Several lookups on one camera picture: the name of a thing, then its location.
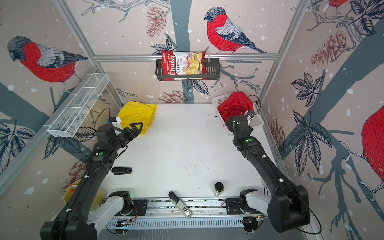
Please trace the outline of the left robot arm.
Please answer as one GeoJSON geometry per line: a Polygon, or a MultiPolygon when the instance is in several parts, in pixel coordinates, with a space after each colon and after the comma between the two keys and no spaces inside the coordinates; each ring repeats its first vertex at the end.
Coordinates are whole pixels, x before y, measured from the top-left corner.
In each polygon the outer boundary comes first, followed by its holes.
{"type": "Polygon", "coordinates": [[[89,164],[83,178],[61,212],[51,222],[45,222],[40,230],[43,240],[95,240],[103,227],[117,212],[131,211],[131,197],[128,191],[114,192],[110,195],[105,208],[99,211],[105,216],[89,221],[92,203],[97,192],[112,169],[115,160],[124,151],[128,143],[138,137],[143,130],[143,123],[131,123],[124,129],[113,124],[106,124],[96,131],[98,142],[94,145],[89,164]]]}

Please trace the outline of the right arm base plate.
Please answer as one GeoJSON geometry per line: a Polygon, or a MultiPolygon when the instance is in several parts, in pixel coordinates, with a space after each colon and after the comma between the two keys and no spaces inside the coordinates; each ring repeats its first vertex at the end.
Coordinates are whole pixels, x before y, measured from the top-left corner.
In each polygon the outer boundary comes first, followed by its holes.
{"type": "Polygon", "coordinates": [[[263,200],[247,201],[245,198],[225,199],[227,215],[266,215],[268,202],[263,200]]]}

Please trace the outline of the red shorts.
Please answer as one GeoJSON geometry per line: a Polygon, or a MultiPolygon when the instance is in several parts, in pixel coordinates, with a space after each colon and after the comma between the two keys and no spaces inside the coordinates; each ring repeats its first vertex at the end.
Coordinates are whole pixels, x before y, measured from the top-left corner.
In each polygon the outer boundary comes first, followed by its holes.
{"type": "Polygon", "coordinates": [[[232,93],[227,100],[218,106],[224,123],[231,116],[243,115],[247,110],[254,110],[253,102],[243,92],[232,93]]]}

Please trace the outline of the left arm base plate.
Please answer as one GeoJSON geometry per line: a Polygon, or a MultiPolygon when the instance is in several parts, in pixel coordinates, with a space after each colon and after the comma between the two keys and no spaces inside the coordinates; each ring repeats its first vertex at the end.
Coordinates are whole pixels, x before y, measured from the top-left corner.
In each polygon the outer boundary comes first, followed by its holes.
{"type": "Polygon", "coordinates": [[[128,217],[128,216],[145,216],[147,212],[148,200],[145,199],[133,199],[133,206],[131,211],[127,215],[122,215],[121,212],[115,214],[115,217],[128,217]]]}

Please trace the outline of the yellow shorts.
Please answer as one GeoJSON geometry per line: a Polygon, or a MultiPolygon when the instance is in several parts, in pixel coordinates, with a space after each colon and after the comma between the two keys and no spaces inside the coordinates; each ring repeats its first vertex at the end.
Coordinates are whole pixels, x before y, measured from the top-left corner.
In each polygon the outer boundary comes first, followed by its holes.
{"type": "Polygon", "coordinates": [[[128,102],[118,114],[121,119],[122,129],[128,127],[131,123],[143,123],[141,135],[144,136],[154,121],[157,107],[157,105],[153,104],[128,102]]]}

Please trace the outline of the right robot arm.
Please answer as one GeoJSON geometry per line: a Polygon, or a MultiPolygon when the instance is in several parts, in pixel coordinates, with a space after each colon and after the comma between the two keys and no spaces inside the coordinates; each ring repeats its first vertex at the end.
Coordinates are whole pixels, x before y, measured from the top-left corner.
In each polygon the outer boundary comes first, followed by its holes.
{"type": "Polygon", "coordinates": [[[245,214],[258,211],[270,219],[273,228],[285,232],[310,223],[308,192],[289,180],[267,156],[262,144],[251,135],[247,116],[231,116],[225,125],[233,133],[236,149],[258,171],[270,196],[262,196],[256,189],[240,193],[240,209],[245,214]]]}

